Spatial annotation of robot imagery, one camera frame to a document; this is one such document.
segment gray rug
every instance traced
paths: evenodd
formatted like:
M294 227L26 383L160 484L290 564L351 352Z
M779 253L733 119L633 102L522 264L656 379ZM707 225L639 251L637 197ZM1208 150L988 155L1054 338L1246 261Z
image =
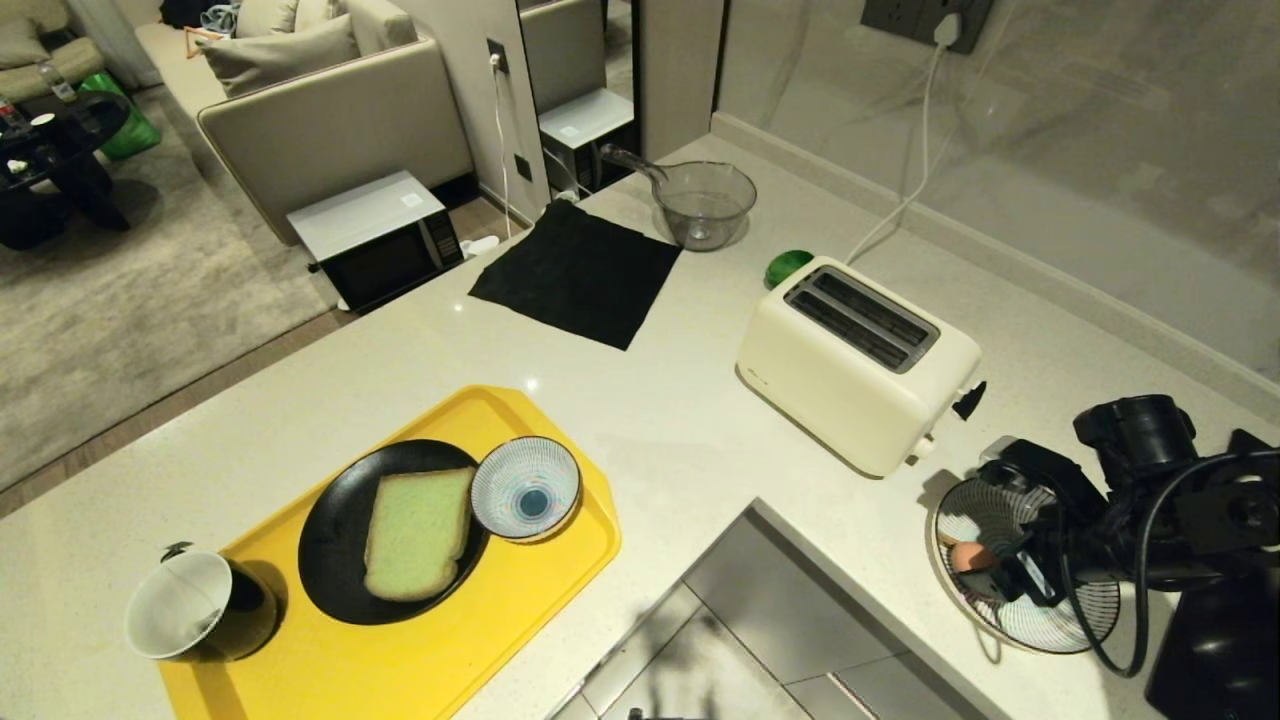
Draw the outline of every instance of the gray rug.
M108 165L133 229L73 217L35 250L0 247L0 489L326 310L305 252L224 170L197 170L168 91L136 101L164 142Z

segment plug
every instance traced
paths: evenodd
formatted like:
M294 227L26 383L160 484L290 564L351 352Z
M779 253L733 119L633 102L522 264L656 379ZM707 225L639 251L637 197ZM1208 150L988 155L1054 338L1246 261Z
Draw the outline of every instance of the plug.
M941 47L951 47L960 40L960 13L948 13L933 28L933 42Z

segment pillow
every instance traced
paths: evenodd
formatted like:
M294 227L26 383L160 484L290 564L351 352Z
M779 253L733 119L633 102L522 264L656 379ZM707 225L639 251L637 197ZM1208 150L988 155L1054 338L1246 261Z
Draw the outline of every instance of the pillow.
M347 5L356 45L362 55L372 55L417 41L417 29L408 13L387 0L361 1Z
M24 68L49 59L31 18L0 24L0 69Z
M311 29L342 14L335 0L298 0L298 14L293 23L293 32Z
M298 0L244 0L236 20L236 37L293 32Z
M223 40L205 47L205 58L228 97L360 58L343 15L308 31Z

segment egg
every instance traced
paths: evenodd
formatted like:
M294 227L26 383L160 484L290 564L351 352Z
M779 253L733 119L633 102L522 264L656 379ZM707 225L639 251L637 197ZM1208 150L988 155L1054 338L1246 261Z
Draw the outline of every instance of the egg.
M956 573L982 570L996 562L1000 562L1000 559L982 543L957 542L951 546L951 566L955 568Z

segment wall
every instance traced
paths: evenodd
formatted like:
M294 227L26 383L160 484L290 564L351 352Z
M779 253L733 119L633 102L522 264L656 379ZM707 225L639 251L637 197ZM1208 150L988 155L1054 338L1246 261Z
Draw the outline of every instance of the wall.
M931 49L861 9L733 0L718 109L909 192ZM945 58L922 202L1277 380L1277 31L1262 0L997 0Z
M657 160L710 129L724 0L637 0L640 132Z
M120 8L133 27L151 24L160 19L160 0L115 0L115 5Z
M506 164L512 210L525 219L536 219L549 202L550 195L516 1L396 0L396 4L440 44L481 187L492 196L502 197L502 168ZM494 92L486 37L506 47L507 63L511 67L509 76L498 74L500 102ZM502 109L506 158L499 152L498 127L494 123L495 106ZM532 182L516 173L517 152L529 160Z

